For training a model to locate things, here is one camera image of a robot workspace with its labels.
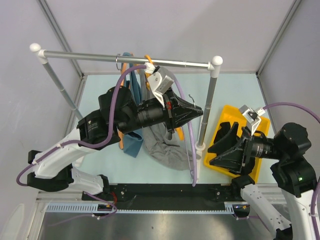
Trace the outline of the purple plastic hanger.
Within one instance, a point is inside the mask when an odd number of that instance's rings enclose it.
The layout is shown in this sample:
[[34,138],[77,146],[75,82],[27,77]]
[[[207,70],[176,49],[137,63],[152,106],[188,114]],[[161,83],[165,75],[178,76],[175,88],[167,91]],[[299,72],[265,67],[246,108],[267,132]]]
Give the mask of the purple plastic hanger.
[[[179,92],[180,98],[186,101],[186,96],[183,92],[183,89],[177,80],[176,76],[173,76],[174,83],[177,87],[177,90]],[[192,169],[190,170],[190,175],[192,177],[192,187],[195,187],[198,181],[198,166],[197,166],[197,154],[196,154],[196,148],[195,148],[195,138],[194,138],[194,131],[193,131],[193,125],[192,122],[189,121],[187,123],[188,127],[188,134],[189,134],[189,141],[191,146],[191,154],[192,154]]]

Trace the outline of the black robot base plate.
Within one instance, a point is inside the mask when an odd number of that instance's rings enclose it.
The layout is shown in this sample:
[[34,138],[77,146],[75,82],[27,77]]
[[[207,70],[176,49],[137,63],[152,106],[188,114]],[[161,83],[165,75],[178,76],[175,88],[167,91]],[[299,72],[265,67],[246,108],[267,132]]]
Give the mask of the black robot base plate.
[[187,205],[208,209],[224,202],[242,202],[240,193],[229,184],[142,184],[119,183],[110,185],[106,193],[99,193],[98,198],[113,201],[116,207],[147,208],[165,207],[182,209]]

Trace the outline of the orange plastic hanger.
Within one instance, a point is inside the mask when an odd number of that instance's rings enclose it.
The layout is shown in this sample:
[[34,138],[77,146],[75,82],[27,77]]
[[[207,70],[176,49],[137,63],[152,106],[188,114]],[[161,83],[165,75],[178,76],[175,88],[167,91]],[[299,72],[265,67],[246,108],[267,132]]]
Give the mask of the orange plastic hanger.
[[[148,60],[148,62],[153,65],[153,61],[152,61],[152,59],[150,58],[149,55],[145,54],[144,58],[146,58]],[[146,70],[144,71],[145,86],[146,86],[146,89],[148,91],[151,91],[151,87],[150,87],[150,84],[149,84],[149,81],[148,81],[148,77],[150,77],[151,75],[152,74],[147,72]],[[177,133],[180,141],[184,141],[185,140],[184,132],[183,132],[183,129],[181,127],[175,128],[174,132]]]

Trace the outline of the black tank top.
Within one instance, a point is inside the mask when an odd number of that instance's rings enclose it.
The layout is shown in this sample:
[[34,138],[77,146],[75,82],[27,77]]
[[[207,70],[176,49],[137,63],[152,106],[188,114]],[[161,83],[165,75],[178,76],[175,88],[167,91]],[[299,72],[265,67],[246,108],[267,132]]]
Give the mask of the black tank top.
[[231,148],[236,141],[236,134],[232,130],[230,122],[222,122],[219,125],[219,129],[215,135],[213,143],[219,146]]

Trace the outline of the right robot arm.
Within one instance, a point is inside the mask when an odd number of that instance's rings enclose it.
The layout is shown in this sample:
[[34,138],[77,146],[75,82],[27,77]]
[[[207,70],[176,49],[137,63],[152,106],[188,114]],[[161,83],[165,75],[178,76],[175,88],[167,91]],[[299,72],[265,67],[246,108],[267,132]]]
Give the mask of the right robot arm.
[[[261,131],[255,135],[248,127],[243,127],[238,136],[238,127],[237,122],[229,125],[228,132],[207,150],[216,155],[210,165],[240,174],[231,181],[231,196],[249,204],[273,239],[318,240],[319,185],[314,168],[304,157],[312,145],[306,128],[288,122],[273,138],[268,138]],[[285,198],[290,219],[280,214],[249,176],[256,158],[276,160],[270,169]]]

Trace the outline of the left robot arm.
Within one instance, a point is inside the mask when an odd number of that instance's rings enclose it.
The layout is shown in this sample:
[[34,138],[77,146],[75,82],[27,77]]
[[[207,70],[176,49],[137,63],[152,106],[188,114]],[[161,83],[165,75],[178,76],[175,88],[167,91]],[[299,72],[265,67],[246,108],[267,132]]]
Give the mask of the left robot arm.
[[27,186],[45,192],[68,188],[95,195],[100,200],[110,196],[108,178],[82,172],[73,163],[84,156],[120,142],[119,133],[163,123],[168,132],[182,127],[203,115],[201,107],[177,96],[172,89],[164,94],[164,104],[151,98],[137,104],[131,91],[121,86],[113,100],[114,88],[98,98],[99,109],[81,119],[77,126],[52,149],[31,150],[28,163],[32,168],[27,175]]

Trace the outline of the grey tank top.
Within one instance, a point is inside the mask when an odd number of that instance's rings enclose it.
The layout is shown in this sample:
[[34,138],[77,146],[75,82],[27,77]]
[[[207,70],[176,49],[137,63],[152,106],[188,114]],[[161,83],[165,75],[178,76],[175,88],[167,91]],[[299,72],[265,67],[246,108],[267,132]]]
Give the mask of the grey tank top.
[[164,122],[138,130],[142,134],[146,152],[159,164],[169,169],[185,171],[190,169],[192,152],[182,147],[178,138],[167,131]]

